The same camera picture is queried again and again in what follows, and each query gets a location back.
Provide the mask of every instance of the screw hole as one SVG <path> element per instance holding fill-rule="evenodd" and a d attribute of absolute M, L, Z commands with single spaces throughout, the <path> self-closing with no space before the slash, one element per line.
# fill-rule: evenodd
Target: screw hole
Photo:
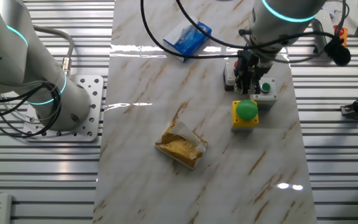
<path fill-rule="evenodd" d="M 73 113 L 70 113 L 70 116 L 71 116 L 71 119 L 75 122 L 75 123 L 80 123 L 80 119 L 78 118 L 77 115 L 73 114 Z"/>

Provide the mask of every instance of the green button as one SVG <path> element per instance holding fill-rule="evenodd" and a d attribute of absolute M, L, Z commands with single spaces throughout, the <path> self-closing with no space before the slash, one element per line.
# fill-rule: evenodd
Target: green button
<path fill-rule="evenodd" d="M 252 100 L 242 100 L 237 105 L 236 113 L 244 120 L 251 120 L 258 115 L 258 107 Z"/>
<path fill-rule="evenodd" d="M 264 93 L 268 93 L 270 90 L 272 89 L 272 87 L 270 86 L 269 83 L 263 83 L 262 84 L 262 92 Z"/>

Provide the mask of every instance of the robotic arm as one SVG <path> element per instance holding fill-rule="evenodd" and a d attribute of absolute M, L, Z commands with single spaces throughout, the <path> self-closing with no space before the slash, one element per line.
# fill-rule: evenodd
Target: robotic arm
<path fill-rule="evenodd" d="M 250 18 L 250 29 L 240 30 L 239 34 L 248 45 L 255 46 L 303 33 L 325 2 L 326 0 L 256 0 Z M 271 69 L 281 49 L 296 41 L 297 39 L 290 39 L 263 48 L 239 51 L 243 57 L 239 57 L 235 69 L 234 90 L 240 94 L 260 94 L 259 80 Z"/>
<path fill-rule="evenodd" d="M 22 0 L 0 0 L 0 93 L 23 95 L 33 90 L 31 83 L 53 83 L 60 92 L 61 112 L 50 128 L 69 131 L 88 116 L 88 92 L 70 80 L 37 37 L 29 11 Z M 41 89 L 28 102 L 44 126 L 57 109 L 48 90 Z"/>

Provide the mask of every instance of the small white box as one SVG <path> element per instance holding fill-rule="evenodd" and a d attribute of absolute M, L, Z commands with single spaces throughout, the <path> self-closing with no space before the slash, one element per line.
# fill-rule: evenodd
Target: small white box
<path fill-rule="evenodd" d="M 250 95 L 250 100 L 256 101 L 258 104 L 258 109 L 260 110 L 270 110 L 272 106 L 277 102 L 278 95 L 277 95 L 277 89 L 275 85 L 274 78 L 261 78 L 260 86 L 262 89 L 262 85 L 264 83 L 267 83 L 270 85 L 270 91 L 269 92 L 260 92 L 260 94 L 254 94 Z"/>

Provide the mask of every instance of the red button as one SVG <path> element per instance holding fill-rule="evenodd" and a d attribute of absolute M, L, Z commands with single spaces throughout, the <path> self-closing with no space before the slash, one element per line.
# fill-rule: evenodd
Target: red button
<path fill-rule="evenodd" d="M 338 28 L 338 26 L 335 25 L 335 26 L 334 26 L 335 32 L 336 32 L 337 28 Z M 344 33 L 345 33 L 345 30 L 344 30 L 343 28 L 341 28 L 341 31 L 339 32 L 339 36 L 342 36 Z"/>

